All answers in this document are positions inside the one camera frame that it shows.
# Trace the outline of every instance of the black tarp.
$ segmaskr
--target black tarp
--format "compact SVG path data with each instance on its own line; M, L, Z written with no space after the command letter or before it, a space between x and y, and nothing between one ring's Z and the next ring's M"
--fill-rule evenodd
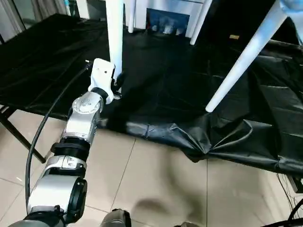
M123 98L100 128L179 147L192 160L222 158L303 176L303 57L267 46L213 113L205 106L245 46L125 30ZM45 114L85 60L109 60L105 22L54 15L0 46L0 104ZM67 119L90 84L84 73L55 107Z

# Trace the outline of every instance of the beige floor tile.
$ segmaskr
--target beige floor tile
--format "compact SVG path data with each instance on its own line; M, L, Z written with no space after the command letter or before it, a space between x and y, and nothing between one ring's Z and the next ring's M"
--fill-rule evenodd
M133 145L133 137L97 131L85 175L88 181L86 202L90 207L110 211Z
M82 218L77 222L70 224L71 227L99 227L107 213L91 207L85 207ZM25 192L22 190L15 199L4 217L0 220L0 227L7 227L26 216ZM133 221L133 227L148 227L148 225Z
M9 118L13 125L31 143L42 116L16 111ZM43 129L36 149L44 156L59 138L64 122L50 118ZM0 178L24 185L25 166L28 150L0 124ZM33 157L32 172L41 163Z
M22 186L0 179L0 218L9 209L21 190Z
M194 164L176 148L137 139L113 208L152 226L206 226L206 161Z
M15 200L12 200L11 203L12 205L0 220L0 227L7 227L16 221L24 219L27 215L24 187L22 187L17 198Z
M208 227L255 227L285 220L286 197L276 174L223 160L208 160Z

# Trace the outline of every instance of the white cabinet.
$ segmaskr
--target white cabinet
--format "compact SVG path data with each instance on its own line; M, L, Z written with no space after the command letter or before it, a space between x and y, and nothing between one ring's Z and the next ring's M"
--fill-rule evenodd
M196 27L202 5L202 3L183 0L137 0L134 27L141 29L146 28L147 9L185 14L189 15L185 36L191 37Z

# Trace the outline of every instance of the robot end effector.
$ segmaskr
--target robot end effector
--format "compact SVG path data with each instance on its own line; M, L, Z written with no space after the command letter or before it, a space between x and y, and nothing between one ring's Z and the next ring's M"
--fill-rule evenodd
M54 156L48 159L42 177L29 197L28 215L12 226L24 226L25 222L35 222L37 226L65 226L83 215L87 191L86 160L103 105L114 99L111 90L114 70L114 64L94 60L91 85L88 92L72 103L72 113L60 142L52 146ZM58 218L56 225L46 221L54 216Z

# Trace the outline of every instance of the black plastic sheet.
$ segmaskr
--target black plastic sheet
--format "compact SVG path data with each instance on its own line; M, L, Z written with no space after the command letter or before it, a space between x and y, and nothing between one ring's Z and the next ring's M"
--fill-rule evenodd
M213 113L205 106L245 46L201 37L124 33L123 98L100 128L181 148L192 161L216 157L303 176L303 57L267 46ZM109 60L104 22L54 15L0 46L0 104L45 114L85 60ZM55 107L67 119L85 93L84 73Z

